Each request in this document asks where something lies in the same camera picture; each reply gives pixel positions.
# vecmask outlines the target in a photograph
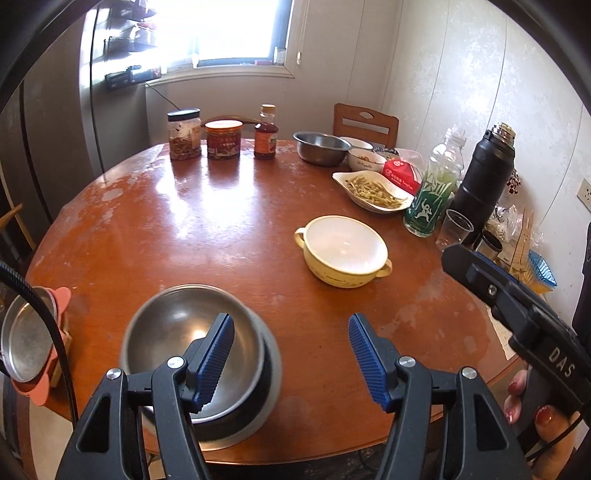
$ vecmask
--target yellow bowl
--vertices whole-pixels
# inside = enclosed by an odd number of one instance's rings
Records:
[[[298,228],[294,240],[310,271],[334,287],[357,288],[392,273],[386,243],[358,220],[328,215]]]

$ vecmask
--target wall outlet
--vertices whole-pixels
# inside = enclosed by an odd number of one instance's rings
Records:
[[[591,185],[587,180],[583,179],[581,187],[577,192],[577,197],[587,207],[587,210],[591,212]]]

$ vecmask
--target bowl handle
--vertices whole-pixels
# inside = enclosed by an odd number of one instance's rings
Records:
[[[392,262],[388,258],[382,268],[378,270],[376,277],[387,277],[392,273]]]
[[[294,241],[296,242],[297,246],[301,249],[304,248],[306,242],[304,242],[304,232],[306,231],[306,227],[302,226],[298,228],[294,233]]]

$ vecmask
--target human hand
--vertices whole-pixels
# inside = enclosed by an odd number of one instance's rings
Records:
[[[513,425],[521,415],[519,396],[525,390],[526,380],[527,370],[521,370],[513,377],[507,389],[509,397],[505,400],[504,410],[509,425]],[[571,419],[568,419],[555,407],[546,405],[535,413],[535,429],[542,440],[551,442],[565,431],[578,416],[579,414],[575,413]],[[569,461],[574,447],[574,439],[575,432],[573,431],[537,459],[532,470],[534,480],[556,480],[566,462]]]

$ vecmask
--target metal bolt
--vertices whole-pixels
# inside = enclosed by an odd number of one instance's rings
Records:
[[[400,365],[402,365],[403,367],[410,368],[410,367],[414,367],[417,364],[417,361],[413,357],[405,355],[405,356],[400,357],[400,360],[398,360],[398,363]]]
[[[114,380],[115,378],[119,378],[121,376],[121,370],[119,368],[111,368],[107,372],[107,378],[109,380]]]
[[[472,367],[464,367],[462,368],[462,375],[468,380],[474,380],[478,373]]]
[[[180,368],[184,364],[184,359],[182,356],[172,356],[168,359],[168,362],[166,362],[166,364],[170,368]]]

